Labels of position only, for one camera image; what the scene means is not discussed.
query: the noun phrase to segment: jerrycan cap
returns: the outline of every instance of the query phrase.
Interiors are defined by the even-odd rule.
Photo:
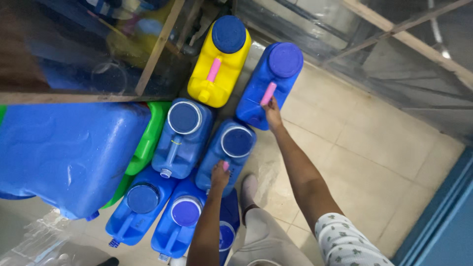
[[[194,196],[180,196],[171,207],[171,217],[180,226],[195,225],[201,215],[202,204]]]
[[[219,252],[229,250],[235,240],[235,230],[226,221],[220,221]]]
[[[246,41],[243,22],[235,16],[223,16],[213,24],[212,41],[222,53],[238,52]]]
[[[223,151],[230,157],[240,158],[251,152],[253,135],[244,126],[229,127],[220,138]]]
[[[192,102],[177,102],[169,109],[167,122],[176,133],[190,134],[201,126],[202,113]]]
[[[127,193],[128,207],[138,213],[144,214],[153,211],[159,204],[158,190],[151,184],[138,183]]]
[[[280,43],[271,50],[268,61],[269,67],[275,75],[287,79],[302,69],[304,56],[297,45]]]

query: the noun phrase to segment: pink handle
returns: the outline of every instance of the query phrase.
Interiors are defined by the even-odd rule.
[[[230,167],[230,164],[227,161],[223,161],[223,170],[226,172],[228,168]]]
[[[263,99],[261,99],[261,105],[267,105],[269,101],[271,100],[271,96],[274,94],[274,91],[276,90],[276,83],[270,82],[268,85],[268,88],[266,89],[266,92],[263,95]]]
[[[215,58],[213,60],[212,66],[210,67],[209,75],[207,76],[207,80],[210,82],[213,82],[215,80],[215,77],[217,76],[217,73],[219,72],[220,65],[222,62],[218,58]]]

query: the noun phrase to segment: yellow container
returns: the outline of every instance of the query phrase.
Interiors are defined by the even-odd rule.
[[[245,64],[250,46],[250,34],[238,18],[223,16],[214,22],[189,80],[189,95],[211,107],[224,106]]]

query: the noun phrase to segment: blue jerrycan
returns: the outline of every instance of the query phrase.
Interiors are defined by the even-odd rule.
[[[238,212],[237,191],[232,189],[230,194],[222,198],[220,205],[220,236],[219,236],[219,261],[224,266],[230,248],[240,228],[240,214]]]
[[[136,245],[146,234],[179,180],[162,178],[151,166],[140,172],[105,226],[109,246]]]
[[[152,166],[162,177],[186,178],[199,159],[213,126],[205,106],[178,98],[167,113]]]
[[[213,166],[219,160],[224,160],[228,163],[230,180],[222,196],[229,195],[255,144],[256,134],[251,128],[233,119],[222,122],[197,172],[195,178],[197,187],[208,193]]]
[[[260,104],[268,104],[274,95],[281,109],[303,65],[304,57],[297,45],[275,43],[268,46],[236,107],[237,117],[258,129],[268,130],[266,113]]]
[[[68,219],[94,219],[150,118],[132,103],[9,106],[0,125],[0,196],[36,195]]]
[[[192,241],[195,225],[207,196],[189,179],[175,188],[151,239],[151,247],[160,253],[159,260],[182,257]]]

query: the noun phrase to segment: tile floor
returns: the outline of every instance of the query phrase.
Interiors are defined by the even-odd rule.
[[[236,90],[231,98],[234,105],[239,95]],[[233,108],[226,106],[220,115],[231,114]],[[308,64],[282,116],[346,216],[388,257],[400,246],[464,149],[424,122]],[[294,200],[276,141],[270,132],[256,132],[258,142],[241,177],[249,172],[257,175],[256,203],[274,216],[314,265],[321,266],[317,242]],[[27,220],[38,219],[49,210],[39,199],[1,200],[0,207]],[[125,266],[159,265],[158,254],[149,246],[156,223],[138,245],[108,247],[111,238],[104,227],[115,207],[102,210],[92,222],[75,222],[76,250],[87,247],[90,259],[96,254],[88,265],[98,264],[108,255],[118,257]],[[241,228],[233,249],[243,243],[244,232]]]

